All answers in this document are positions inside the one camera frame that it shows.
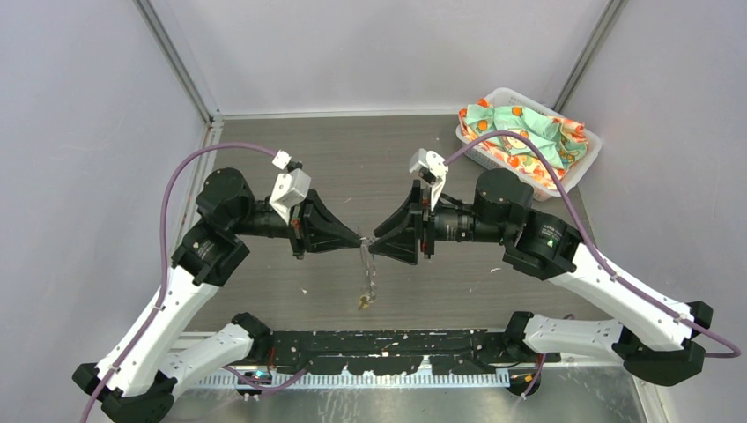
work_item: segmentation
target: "gray wood grain tabletop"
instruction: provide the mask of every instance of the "gray wood grain tabletop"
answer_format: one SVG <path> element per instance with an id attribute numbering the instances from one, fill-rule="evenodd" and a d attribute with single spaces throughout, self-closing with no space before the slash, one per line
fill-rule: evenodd
<path id="1" fill-rule="evenodd" d="M 420 147 L 448 156 L 460 145 L 455 127 L 452 115 L 249 119 L 226 121 L 220 142 L 286 150 L 304 163 L 327 207 L 370 236 L 407 196 L 410 156 Z M 220 151 L 214 168 L 221 167 L 238 168 L 257 198 L 269 195 L 277 176 L 267 156 L 245 150 Z M 444 192 L 471 203 L 483 171 L 457 160 Z M 571 196 L 586 222 L 579 191 Z M 534 206 L 570 221 L 559 199 Z M 245 311 L 275 330 L 502 328 L 515 310 L 606 317 L 581 297 L 502 263 L 497 244 L 439 242 L 435 256 L 417 266 L 377 257 L 377 299 L 359 311 L 365 267 L 357 249 L 295 260 L 288 240 L 243 240 L 251 254 L 188 330 L 219 330 Z"/>

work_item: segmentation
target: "white wall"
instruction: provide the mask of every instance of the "white wall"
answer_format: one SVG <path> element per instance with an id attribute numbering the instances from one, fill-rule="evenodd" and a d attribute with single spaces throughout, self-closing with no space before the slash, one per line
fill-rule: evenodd
<path id="1" fill-rule="evenodd" d="M 606 141 L 581 182 L 603 250 L 651 286 L 709 303 L 714 328 L 742 348 L 745 17 L 744 0 L 630 2 L 564 110 Z M 745 380 L 744 358 L 710 359 L 667 391 L 679 421 L 743 422 Z"/>
<path id="2" fill-rule="evenodd" d="M 204 126 L 130 1 L 10 2 L 0 35 L 0 421 L 78 421 L 72 372 L 155 292 Z"/>
<path id="3" fill-rule="evenodd" d="M 554 104 L 606 0 L 154 0 L 223 114 Z"/>

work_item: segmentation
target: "colorful towel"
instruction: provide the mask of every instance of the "colorful towel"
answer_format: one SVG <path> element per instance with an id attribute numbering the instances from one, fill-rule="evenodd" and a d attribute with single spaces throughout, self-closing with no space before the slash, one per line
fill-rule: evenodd
<path id="1" fill-rule="evenodd" d="M 492 130 L 510 130 L 523 135 L 539 148 L 560 179 L 586 154 L 588 147 L 583 123 L 541 115 L 530 108 L 495 108 L 481 99 L 477 104 L 460 110 L 459 120 L 462 134 L 469 140 Z M 513 137 L 494 137 L 479 146 L 517 171 L 530 175 L 544 187 L 556 189 L 547 169 L 523 142 Z"/>

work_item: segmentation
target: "white plastic basket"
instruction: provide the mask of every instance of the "white plastic basket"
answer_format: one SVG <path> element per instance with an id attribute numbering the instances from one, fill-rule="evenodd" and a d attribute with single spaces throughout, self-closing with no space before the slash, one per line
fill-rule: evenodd
<path id="1" fill-rule="evenodd" d="M 554 112 L 537 103 L 536 101 L 529 99 L 509 88 L 499 88 L 490 93 L 490 95 L 485 96 L 485 99 L 495 107 L 522 106 L 525 108 L 531 108 L 532 110 L 542 115 L 565 117 L 560 113 Z M 599 150 L 602 149 L 602 140 L 597 135 L 587 129 L 584 129 L 584 135 L 588 140 L 586 155 L 573 167 L 571 167 L 571 169 L 566 173 L 563 179 L 560 180 L 560 183 L 563 185 L 563 188 L 565 188 L 566 191 L 570 191 L 573 187 L 576 186 L 576 184 L 579 183 L 581 177 L 591 167 L 591 164 L 596 159 L 596 156 L 599 155 Z M 461 125 L 456 126 L 456 136 L 465 144 L 468 144 L 470 142 L 464 135 L 462 135 Z M 544 187 L 544 185 L 532 179 L 531 176 L 523 174 L 521 172 L 517 172 L 516 169 L 508 165 L 508 163 L 506 163 L 505 161 L 496 159 L 490 153 L 477 146 L 466 152 L 464 155 L 466 155 L 470 159 L 473 159 L 478 164 L 487 169 L 503 167 L 511 170 L 512 172 L 517 174 L 522 181 L 526 182 L 528 185 L 531 185 L 531 187 L 534 188 L 534 198 L 536 201 L 544 201 L 551 197 L 560 197 L 560 193 L 556 189 L 548 189 Z"/>

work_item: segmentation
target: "robotic arm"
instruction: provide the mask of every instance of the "robotic arm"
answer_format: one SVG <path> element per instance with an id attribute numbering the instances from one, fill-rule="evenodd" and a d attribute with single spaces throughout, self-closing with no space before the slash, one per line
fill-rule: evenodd
<path id="1" fill-rule="evenodd" d="M 562 352 L 612 359 L 639 378 L 665 386 L 701 371 L 706 352 L 692 341 L 697 332 L 611 278 L 575 228 L 532 210 L 533 189 L 511 171 L 481 174 L 473 203 L 465 204 L 440 193 L 447 168 L 437 153 L 421 149 L 413 156 L 410 170 L 433 183 L 436 191 L 414 181 L 404 204 L 373 231 L 378 239 L 369 248 L 372 254 L 417 264 L 419 253 L 429 258 L 435 253 L 436 241 L 496 242 L 505 248 L 503 261 L 516 270 L 563 286 L 615 317 L 582 322 L 515 312 L 506 338 L 514 342 L 518 357 Z M 707 304 L 672 300 L 609 260 L 607 264 L 677 311 L 681 319 L 710 326 L 713 310 Z"/>
<path id="2" fill-rule="evenodd" d="M 188 387 L 237 360 L 259 360 L 271 345 L 270 329 L 252 315 L 234 317 L 216 335 L 179 353 L 169 353 L 196 312 L 220 289 L 249 254 L 238 235 L 286 238 L 293 255 L 357 248 L 360 236 L 324 206 L 310 178 L 297 163 L 284 165 L 272 194 L 256 200 L 241 173 L 214 171 L 197 197 L 200 220 L 184 235 L 172 256 L 166 301 L 151 326 L 114 368 L 98 396 L 106 415 L 118 423 L 158 422 Z M 98 363 L 78 367 L 73 381 L 91 395 L 100 378 L 143 327 L 156 293 L 125 337 Z"/>

